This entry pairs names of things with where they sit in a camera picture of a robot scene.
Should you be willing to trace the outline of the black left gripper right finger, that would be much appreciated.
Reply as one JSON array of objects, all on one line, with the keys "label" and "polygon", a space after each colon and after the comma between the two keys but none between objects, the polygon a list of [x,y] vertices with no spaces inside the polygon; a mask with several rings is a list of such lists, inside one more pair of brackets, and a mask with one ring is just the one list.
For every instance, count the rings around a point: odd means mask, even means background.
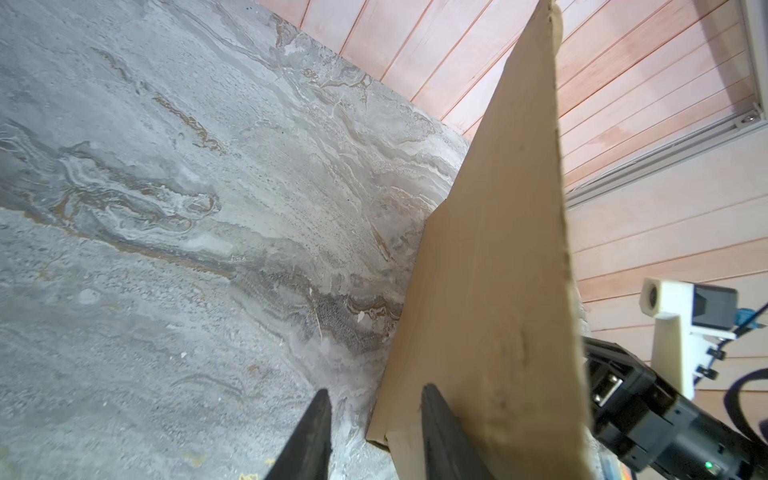
[{"label": "black left gripper right finger", "polygon": [[421,424],[427,479],[493,479],[434,384],[422,389]]}]

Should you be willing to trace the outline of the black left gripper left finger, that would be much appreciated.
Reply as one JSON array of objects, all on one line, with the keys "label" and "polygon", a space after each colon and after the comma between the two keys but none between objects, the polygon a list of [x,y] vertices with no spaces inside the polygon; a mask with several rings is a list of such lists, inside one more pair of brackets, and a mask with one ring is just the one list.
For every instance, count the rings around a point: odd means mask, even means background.
[{"label": "black left gripper left finger", "polygon": [[326,480],[329,475],[332,405],[327,389],[320,389],[305,410],[266,480]]}]

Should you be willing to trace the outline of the brown cardboard box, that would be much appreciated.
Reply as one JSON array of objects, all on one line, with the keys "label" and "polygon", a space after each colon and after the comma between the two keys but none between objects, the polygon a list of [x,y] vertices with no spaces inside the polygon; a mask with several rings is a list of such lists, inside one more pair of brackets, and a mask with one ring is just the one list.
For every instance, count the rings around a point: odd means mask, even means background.
[{"label": "brown cardboard box", "polygon": [[426,221],[366,434],[402,479],[427,475],[432,391],[495,478],[592,475],[559,151],[561,41],[559,7],[539,2]]}]

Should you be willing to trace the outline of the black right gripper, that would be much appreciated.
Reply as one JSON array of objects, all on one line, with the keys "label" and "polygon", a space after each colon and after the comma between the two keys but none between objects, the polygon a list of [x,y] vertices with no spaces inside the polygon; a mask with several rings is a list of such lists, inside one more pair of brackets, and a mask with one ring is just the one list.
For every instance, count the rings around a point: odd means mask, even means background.
[{"label": "black right gripper", "polygon": [[726,392],[725,424],[619,345],[590,337],[584,344],[592,434],[627,467],[667,479],[766,478],[767,426],[755,432],[741,405],[743,386],[766,379],[766,370]]}]

